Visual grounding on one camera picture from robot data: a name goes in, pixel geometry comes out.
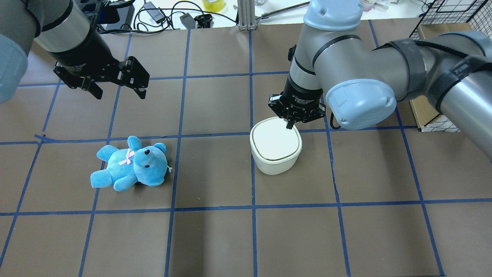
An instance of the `teddy bear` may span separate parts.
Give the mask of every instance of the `teddy bear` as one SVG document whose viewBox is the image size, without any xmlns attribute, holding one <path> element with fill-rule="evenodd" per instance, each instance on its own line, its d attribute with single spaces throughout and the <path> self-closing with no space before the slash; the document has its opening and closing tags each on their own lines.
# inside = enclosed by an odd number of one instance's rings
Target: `teddy bear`
<svg viewBox="0 0 492 277">
<path fill-rule="evenodd" d="M 116 191 L 125 191 L 136 182 L 147 186 L 158 186 L 164 182 L 167 166 L 166 145 L 161 142 L 142 147 L 135 136 L 128 137 L 128 149 L 106 145 L 97 152 L 97 157 L 108 166 L 91 174 L 91 186 L 104 188 L 113 185 Z"/>
</svg>

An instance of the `teddy bear head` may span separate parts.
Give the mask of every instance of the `teddy bear head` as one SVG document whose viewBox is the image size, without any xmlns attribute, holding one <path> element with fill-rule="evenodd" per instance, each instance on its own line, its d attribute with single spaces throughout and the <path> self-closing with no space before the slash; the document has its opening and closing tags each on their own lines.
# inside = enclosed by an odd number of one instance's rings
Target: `teddy bear head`
<svg viewBox="0 0 492 277">
<path fill-rule="evenodd" d="M 133 171 L 140 183 L 158 186 L 164 182 L 167 172 L 166 146 L 156 143 L 135 151 Z"/>
</svg>

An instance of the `container lid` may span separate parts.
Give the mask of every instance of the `container lid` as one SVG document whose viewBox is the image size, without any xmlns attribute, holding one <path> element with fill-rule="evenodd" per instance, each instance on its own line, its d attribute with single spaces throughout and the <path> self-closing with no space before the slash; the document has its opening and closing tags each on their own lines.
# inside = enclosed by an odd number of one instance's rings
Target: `container lid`
<svg viewBox="0 0 492 277">
<path fill-rule="evenodd" d="M 299 136 L 294 126 L 286 128 L 281 118 L 260 122 L 253 128 L 253 143 L 258 153 L 266 160 L 280 160 L 294 154 L 299 148 Z"/>
</svg>

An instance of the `blue stuffed animal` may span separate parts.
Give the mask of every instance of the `blue stuffed animal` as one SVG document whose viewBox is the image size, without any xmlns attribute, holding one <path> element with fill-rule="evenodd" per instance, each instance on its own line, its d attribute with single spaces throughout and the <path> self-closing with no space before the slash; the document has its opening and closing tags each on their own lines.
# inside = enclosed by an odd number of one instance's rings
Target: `blue stuffed animal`
<svg viewBox="0 0 492 277">
<path fill-rule="evenodd" d="M 97 152 L 97 157 L 108 163 L 104 170 L 91 174 L 93 188 L 113 185 L 116 191 L 125 191 L 136 182 L 147 186 L 158 186 L 164 182 L 167 166 L 166 146 L 159 142 L 142 148 L 135 136 L 128 137 L 128 149 L 106 145 Z"/>
</svg>

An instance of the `teddy bear ear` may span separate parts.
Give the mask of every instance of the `teddy bear ear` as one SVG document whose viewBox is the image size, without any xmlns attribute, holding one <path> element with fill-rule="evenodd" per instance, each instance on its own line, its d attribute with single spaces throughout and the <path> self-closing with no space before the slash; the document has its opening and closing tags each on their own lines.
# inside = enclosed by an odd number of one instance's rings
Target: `teddy bear ear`
<svg viewBox="0 0 492 277">
<path fill-rule="evenodd" d="M 128 147 L 133 150 L 142 149 L 142 143 L 136 136 L 129 136 L 127 139 Z"/>
<path fill-rule="evenodd" d="M 154 144 L 154 147 L 159 148 L 162 151 L 162 153 L 166 154 L 167 148 L 166 148 L 166 145 L 163 144 L 162 142 L 158 142 L 158 143 Z"/>
</svg>

